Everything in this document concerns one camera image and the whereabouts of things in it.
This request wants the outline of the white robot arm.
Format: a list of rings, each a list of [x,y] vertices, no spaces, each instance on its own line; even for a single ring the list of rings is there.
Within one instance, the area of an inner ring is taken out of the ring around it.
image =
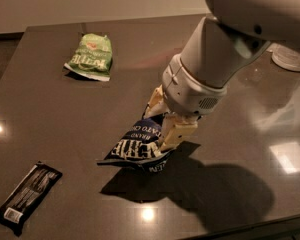
[[[205,0],[203,17],[181,53],[173,56],[145,111],[163,114],[154,149],[176,148],[211,113],[227,82],[271,43],[300,53],[300,0]]]

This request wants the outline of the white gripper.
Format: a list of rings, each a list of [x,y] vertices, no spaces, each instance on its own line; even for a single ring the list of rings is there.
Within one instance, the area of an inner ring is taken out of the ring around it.
[[[143,115],[150,118],[169,109],[177,113],[164,117],[160,151],[175,149],[191,136],[198,128],[198,118],[193,116],[212,113],[226,94],[226,87],[213,88],[197,81],[182,65],[181,55],[174,55],[162,75],[162,86],[153,91]]]

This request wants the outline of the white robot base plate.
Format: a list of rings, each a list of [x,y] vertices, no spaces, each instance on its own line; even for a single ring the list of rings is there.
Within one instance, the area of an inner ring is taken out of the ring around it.
[[[272,51],[272,60],[285,70],[300,72],[300,53],[295,50],[276,44]]]

